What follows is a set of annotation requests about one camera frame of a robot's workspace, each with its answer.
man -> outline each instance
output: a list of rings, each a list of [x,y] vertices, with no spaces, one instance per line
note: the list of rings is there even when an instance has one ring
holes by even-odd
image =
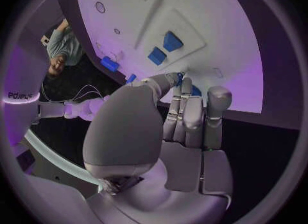
[[[51,79],[57,78],[64,66],[74,66],[80,61],[83,51],[66,19],[53,30],[47,53],[50,58],[47,76]]]

gray t-shirt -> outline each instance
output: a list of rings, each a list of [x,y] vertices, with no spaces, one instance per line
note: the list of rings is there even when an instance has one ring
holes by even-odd
[[[76,65],[83,54],[81,45],[70,26],[66,27],[63,32],[53,30],[47,45],[47,53],[50,58],[54,58],[59,54],[65,54],[66,66]]]

